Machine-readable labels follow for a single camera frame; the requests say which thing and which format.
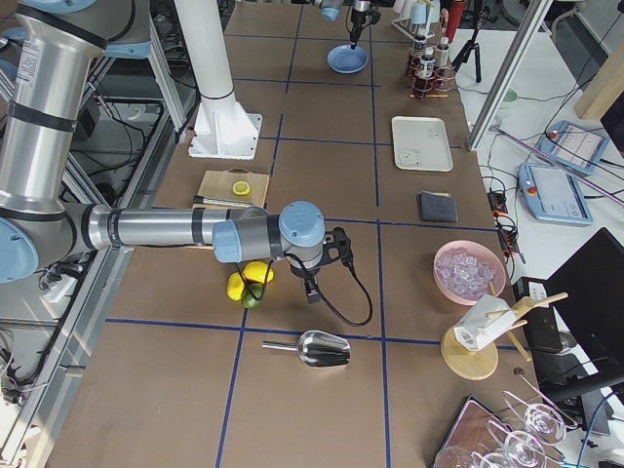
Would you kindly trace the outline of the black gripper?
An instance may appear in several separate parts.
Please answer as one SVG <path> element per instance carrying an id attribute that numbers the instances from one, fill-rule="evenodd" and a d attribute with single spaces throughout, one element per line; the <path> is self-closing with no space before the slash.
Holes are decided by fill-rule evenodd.
<path id="1" fill-rule="evenodd" d="M 376 24 L 379 21 L 379 7 L 369 0 L 356 0 L 351 3 L 350 13 L 347 20 L 350 48 L 357 47 L 357 30 Z"/>
<path id="2" fill-rule="evenodd" d="M 291 272 L 299 278 L 305 278 L 302 285 L 308 303 L 317 303 L 321 300 L 321 293 L 315 276 L 323 267 L 340 261 L 349 271 L 353 271 L 351 239 L 342 227 L 335 227 L 325 233 L 320 254 L 315 258 L 304 260 L 302 253 L 290 252 L 287 253 L 287 260 Z"/>

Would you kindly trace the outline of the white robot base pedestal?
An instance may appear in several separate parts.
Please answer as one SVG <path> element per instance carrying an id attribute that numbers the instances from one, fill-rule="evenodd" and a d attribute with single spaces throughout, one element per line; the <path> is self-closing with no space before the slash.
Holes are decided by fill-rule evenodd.
<path id="1" fill-rule="evenodd" d="M 175 8 L 201 98 L 189 155 L 253 159 L 262 116 L 235 96 L 216 1 L 178 0 Z"/>

